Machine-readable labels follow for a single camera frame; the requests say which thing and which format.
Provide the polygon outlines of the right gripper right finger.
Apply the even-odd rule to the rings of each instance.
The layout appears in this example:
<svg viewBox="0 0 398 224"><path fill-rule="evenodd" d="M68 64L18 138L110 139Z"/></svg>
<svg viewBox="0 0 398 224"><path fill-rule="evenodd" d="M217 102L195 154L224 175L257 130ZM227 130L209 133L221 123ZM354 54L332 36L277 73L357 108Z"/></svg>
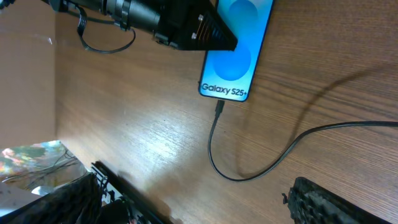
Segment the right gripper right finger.
<svg viewBox="0 0 398 224"><path fill-rule="evenodd" d="M295 224L389 224L304 177L282 196Z"/></svg>

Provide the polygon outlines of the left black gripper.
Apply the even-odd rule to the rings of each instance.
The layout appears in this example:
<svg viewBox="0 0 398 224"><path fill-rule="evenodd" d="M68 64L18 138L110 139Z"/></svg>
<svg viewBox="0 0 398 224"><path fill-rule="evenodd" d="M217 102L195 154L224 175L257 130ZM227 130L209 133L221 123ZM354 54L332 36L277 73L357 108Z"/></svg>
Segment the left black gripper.
<svg viewBox="0 0 398 224"><path fill-rule="evenodd" d="M211 1L166 1L154 39L177 50L234 50L237 38L214 13Z"/></svg>

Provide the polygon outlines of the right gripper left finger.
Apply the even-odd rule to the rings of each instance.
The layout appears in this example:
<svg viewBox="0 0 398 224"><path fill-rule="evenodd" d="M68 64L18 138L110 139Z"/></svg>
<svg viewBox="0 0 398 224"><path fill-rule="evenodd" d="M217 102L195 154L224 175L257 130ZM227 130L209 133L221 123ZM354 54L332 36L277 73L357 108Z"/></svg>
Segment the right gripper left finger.
<svg viewBox="0 0 398 224"><path fill-rule="evenodd" d="M1 217L1 224L92 224L99 220L103 189L94 174Z"/></svg>

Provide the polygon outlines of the blue Galaxy smartphone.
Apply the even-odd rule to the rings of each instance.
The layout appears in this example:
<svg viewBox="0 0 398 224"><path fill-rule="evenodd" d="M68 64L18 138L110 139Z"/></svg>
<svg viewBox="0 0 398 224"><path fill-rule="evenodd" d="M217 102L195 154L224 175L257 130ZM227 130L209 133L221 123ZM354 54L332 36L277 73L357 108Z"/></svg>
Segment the blue Galaxy smartphone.
<svg viewBox="0 0 398 224"><path fill-rule="evenodd" d="M238 39L234 51L206 53L201 96L244 102L248 99L274 0L219 0L218 14Z"/></svg>

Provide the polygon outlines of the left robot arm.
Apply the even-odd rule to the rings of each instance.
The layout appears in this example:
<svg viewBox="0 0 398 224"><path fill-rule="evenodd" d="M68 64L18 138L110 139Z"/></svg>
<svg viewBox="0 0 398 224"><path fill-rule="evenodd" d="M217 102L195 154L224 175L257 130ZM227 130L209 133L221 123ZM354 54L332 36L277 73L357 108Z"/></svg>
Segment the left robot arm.
<svg viewBox="0 0 398 224"><path fill-rule="evenodd" d="M150 32L155 41L177 50L234 50L238 40L210 1L195 0L42 0L55 12L79 18L80 38L90 17L110 16L123 31Z"/></svg>

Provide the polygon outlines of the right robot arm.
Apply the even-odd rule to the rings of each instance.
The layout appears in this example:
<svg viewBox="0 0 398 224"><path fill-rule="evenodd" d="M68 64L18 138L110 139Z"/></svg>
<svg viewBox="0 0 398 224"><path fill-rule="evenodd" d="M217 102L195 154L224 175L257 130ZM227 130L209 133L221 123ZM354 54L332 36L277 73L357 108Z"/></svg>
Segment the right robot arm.
<svg viewBox="0 0 398 224"><path fill-rule="evenodd" d="M1 223L166 223L99 162L94 171L1 216ZM362 208L298 177L283 194L295 223L385 223Z"/></svg>

